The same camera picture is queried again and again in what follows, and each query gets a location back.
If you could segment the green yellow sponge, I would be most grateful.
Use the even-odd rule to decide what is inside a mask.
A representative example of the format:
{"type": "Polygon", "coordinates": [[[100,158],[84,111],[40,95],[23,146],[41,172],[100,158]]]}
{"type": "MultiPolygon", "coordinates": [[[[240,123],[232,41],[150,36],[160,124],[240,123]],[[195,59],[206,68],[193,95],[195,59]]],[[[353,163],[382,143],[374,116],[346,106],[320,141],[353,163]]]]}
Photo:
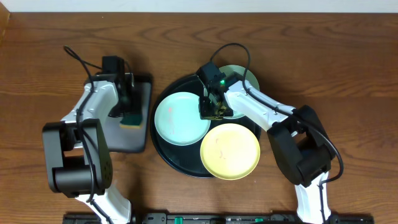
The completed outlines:
{"type": "Polygon", "coordinates": [[[127,129],[141,129],[143,116],[141,114],[126,115],[120,120],[119,126],[127,129]]]}

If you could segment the light blue plate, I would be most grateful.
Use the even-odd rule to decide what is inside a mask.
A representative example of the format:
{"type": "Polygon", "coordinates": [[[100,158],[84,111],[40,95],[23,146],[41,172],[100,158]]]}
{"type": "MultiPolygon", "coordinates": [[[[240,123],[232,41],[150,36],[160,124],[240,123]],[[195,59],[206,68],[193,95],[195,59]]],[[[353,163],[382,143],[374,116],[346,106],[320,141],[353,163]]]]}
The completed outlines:
{"type": "Polygon", "coordinates": [[[187,146],[205,136],[211,121],[200,118],[199,96],[183,91],[173,93],[159,103],[154,124],[162,139],[177,146],[187,146]]]}

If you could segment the yellow plate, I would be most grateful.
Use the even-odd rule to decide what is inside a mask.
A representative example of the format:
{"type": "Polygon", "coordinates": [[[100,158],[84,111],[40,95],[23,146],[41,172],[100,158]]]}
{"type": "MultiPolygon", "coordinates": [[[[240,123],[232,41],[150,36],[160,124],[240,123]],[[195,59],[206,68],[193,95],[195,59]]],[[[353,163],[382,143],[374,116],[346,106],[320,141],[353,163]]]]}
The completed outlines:
{"type": "Polygon", "coordinates": [[[248,128],[234,123],[216,126],[203,138],[200,158],[206,170],[223,180],[238,180],[257,166],[261,149],[248,128]]]}

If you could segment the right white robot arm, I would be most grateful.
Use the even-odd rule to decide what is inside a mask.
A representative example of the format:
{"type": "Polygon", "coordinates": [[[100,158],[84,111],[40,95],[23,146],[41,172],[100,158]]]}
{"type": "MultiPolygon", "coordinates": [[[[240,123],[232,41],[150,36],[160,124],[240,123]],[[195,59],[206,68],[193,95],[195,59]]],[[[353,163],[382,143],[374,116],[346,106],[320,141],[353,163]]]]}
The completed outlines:
{"type": "Polygon", "coordinates": [[[326,223],[328,172],[340,155],[316,112],[273,100],[255,89],[245,75],[227,76],[208,62],[196,71],[204,87],[199,110],[202,119],[220,120],[239,112],[266,131],[278,168],[294,184],[297,216],[304,223],[326,223]]]}

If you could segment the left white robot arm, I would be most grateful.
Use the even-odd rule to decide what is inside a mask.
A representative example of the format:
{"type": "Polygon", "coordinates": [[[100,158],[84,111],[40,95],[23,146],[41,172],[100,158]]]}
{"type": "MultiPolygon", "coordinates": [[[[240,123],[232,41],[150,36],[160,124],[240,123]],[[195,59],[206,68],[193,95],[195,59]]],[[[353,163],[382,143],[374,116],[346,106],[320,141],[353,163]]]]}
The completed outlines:
{"type": "Polygon", "coordinates": [[[75,198],[94,211],[102,223],[131,223],[131,202],[112,183],[113,167],[103,130],[108,118],[123,128],[140,126],[142,94],[124,59],[104,56],[101,71],[89,75],[84,92],[64,118],[46,123],[42,139],[50,189],[75,198]]]}

